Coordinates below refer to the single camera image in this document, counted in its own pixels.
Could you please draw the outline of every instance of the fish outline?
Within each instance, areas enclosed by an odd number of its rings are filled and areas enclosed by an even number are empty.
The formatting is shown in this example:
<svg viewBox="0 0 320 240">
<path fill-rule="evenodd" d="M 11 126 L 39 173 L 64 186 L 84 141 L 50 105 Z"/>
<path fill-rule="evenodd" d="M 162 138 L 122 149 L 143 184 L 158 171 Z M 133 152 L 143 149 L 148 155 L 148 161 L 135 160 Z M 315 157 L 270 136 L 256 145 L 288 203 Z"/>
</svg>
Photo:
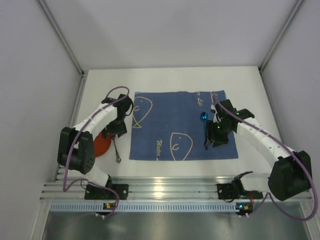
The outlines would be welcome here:
<svg viewBox="0 0 320 240">
<path fill-rule="evenodd" d="M 186 153 L 186 155 L 184 156 L 184 158 L 181 160 L 181 161 L 184 161 L 184 160 L 188 157 L 188 155 L 189 155 L 192 147 L 194 146 L 194 141 L 192 140 L 192 138 L 191 138 L 188 134 L 181 133 L 181 132 L 173 132 L 173 133 L 171 133 L 171 137 L 170 137 L 170 152 L 171 152 L 171 155 L 172 155 L 174 161 L 177 161 L 177 160 L 176 160 L 176 158 L 175 158 L 175 155 L 174 155 L 173 151 L 176 151 L 176 150 L 179 149 L 179 147 L 174 148 L 174 147 L 178 146 L 179 144 L 174 144 L 174 145 L 172 146 L 172 137 L 173 137 L 175 134 L 176 134 L 176 135 L 186 136 L 186 137 L 188 137 L 188 138 L 190 139 L 190 141 L 191 141 L 191 145 L 190 145 L 189 151 Z"/>
<path fill-rule="evenodd" d="M 151 111 L 151 109 L 153 107 L 153 103 L 152 103 L 152 101 L 150 99 L 148 99 L 148 98 L 146 98 L 144 96 L 136 96 L 136 97 L 134 97 L 133 102 L 136 99 L 144 99 L 144 100 L 147 100 L 147 101 L 149 101 L 151 103 L 151 106 L 150 106 L 149 110 L 146 112 L 146 114 L 143 116 L 143 118 L 141 118 L 141 120 L 139 120 L 139 121 L 137 121 L 136 118 L 135 118 L 135 112 L 140 110 L 140 108 L 139 108 L 140 106 L 138 105 L 138 106 L 135 106 L 133 108 L 132 117 L 133 117 L 133 120 L 135 121 L 135 124 L 132 126 L 132 128 L 133 129 L 140 129 L 140 128 L 142 128 L 142 126 L 139 123 L 141 123 L 141 121 L 144 120 L 146 118 L 146 116 L 150 113 L 150 111 Z"/>
</svg>

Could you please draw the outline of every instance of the fish drawing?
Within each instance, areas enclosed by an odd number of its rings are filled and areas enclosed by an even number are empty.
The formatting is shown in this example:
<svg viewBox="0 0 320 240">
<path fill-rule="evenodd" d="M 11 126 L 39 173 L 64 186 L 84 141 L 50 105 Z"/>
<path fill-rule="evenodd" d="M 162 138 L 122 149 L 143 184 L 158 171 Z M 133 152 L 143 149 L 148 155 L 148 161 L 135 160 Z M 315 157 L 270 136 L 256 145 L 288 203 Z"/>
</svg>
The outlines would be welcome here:
<svg viewBox="0 0 320 240">
<path fill-rule="evenodd" d="M 133 100 L 134 108 L 133 108 L 133 129 L 140 129 L 142 126 L 140 123 L 146 118 L 146 116 L 150 113 L 153 103 L 150 99 L 144 96 L 136 96 Z"/>
<path fill-rule="evenodd" d="M 184 161 L 194 142 L 190 136 L 185 133 L 173 132 L 170 137 L 170 151 L 174 161 Z"/>
</svg>

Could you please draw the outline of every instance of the metal beam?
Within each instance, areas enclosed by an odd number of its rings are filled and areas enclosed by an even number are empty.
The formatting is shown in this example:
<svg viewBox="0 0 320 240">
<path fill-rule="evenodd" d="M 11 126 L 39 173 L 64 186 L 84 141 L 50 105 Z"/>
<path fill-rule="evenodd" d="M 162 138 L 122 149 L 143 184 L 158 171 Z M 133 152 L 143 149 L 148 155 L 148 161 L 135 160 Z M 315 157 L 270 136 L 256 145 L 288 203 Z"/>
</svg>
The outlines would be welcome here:
<svg viewBox="0 0 320 240">
<path fill-rule="evenodd" d="M 36 2 L 38 3 L 38 5 L 40 6 L 42 12 L 44 13 L 45 17 L 47 18 L 47 20 L 49 21 L 50 25 L 52 26 L 54 32 L 56 33 L 57 37 L 59 38 L 62 46 L 64 47 L 64 49 L 66 50 L 68 56 L 70 57 L 71 61 L 73 62 L 75 68 L 77 69 L 78 73 L 80 75 L 84 74 L 84 71 L 82 70 L 78 60 L 75 57 L 74 52 L 72 51 L 69 43 L 67 42 L 64 34 L 62 33 L 59 25 L 57 24 L 54 16 L 52 15 L 47 3 L 44 0 L 36 0 Z"/>
<path fill-rule="evenodd" d="M 281 42 L 282 38 L 284 37 L 285 33 L 288 31 L 291 23 L 295 19 L 298 11 L 301 9 L 301 7 L 302 7 L 304 2 L 305 2 L 305 0 L 297 0 L 295 2 L 294 7 L 292 8 L 289 16 L 285 20 L 285 22 L 284 22 L 280 32 L 278 33 L 275 41 L 273 42 L 271 48 L 269 49 L 267 55 L 265 56 L 265 58 L 264 58 L 264 60 L 262 62 L 262 65 L 259 67 L 260 73 L 262 73 L 265 70 L 270 58 L 274 54 L 275 50 L 277 49 L 277 47 L 278 47 L 279 43 Z"/>
</svg>

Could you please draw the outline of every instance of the slotted metal strip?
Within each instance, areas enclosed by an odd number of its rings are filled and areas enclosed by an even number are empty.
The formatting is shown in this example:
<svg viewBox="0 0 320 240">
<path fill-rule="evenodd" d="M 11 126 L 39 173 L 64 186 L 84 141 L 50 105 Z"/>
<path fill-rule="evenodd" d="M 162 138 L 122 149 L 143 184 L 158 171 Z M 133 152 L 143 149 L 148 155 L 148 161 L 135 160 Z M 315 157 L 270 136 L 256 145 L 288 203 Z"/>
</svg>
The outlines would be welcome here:
<svg viewBox="0 0 320 240">
<path fill-rule="evenodd" d="M 103 202 L 53 202 L 51 212 L 110 212 Z M 136 213 L 194 213 L 226 212 L 239 210 L 235 203 L 227 202 L 120 202 L 116 212 Z"/>
</svg>

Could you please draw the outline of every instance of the yellow fish print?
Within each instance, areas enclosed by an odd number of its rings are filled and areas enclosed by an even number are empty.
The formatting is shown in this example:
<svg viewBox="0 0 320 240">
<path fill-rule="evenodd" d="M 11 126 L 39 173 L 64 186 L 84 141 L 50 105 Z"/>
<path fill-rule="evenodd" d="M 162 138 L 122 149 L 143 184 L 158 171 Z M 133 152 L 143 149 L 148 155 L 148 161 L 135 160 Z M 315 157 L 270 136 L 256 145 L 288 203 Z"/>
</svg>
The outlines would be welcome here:
<svg viewBox="0 0 320 240">
<path fill-rule="evenodd" d="M 132 126 L 133 129 L 140 129 L 142 128 L 142 126 L 140 125 L 140 123 L 146 118 L 146 116 L 150 113 L 152 107 L 153 107 L 153 103 L 150 99 L 143 97 L 143 96 L 136 96 L 133 100 L 134 104 L 134 108 L 133 108 L 133 121 L 135 122 Z M 140 111 L 140 106 L 147 106 L 144 109 L 147 109 L 147 112 L 145 113 L 145 115 L 142 116 L 142 118 L 140 120 L 137 121 L 136 119 L 136 115 L 135 113 Z"/>
<path fill-rule="evenodd" d="M 173 160 L 184 161 L 188 157 L 193 145 L 194 141 L 187 134 L 173 132 L 170 137 L 170 151 Z M 177 153 L 182 154 L 183 157 L 179 157 L 180 159 L 176 159 L 175 155 L 177 156 Z"/>
</svg>

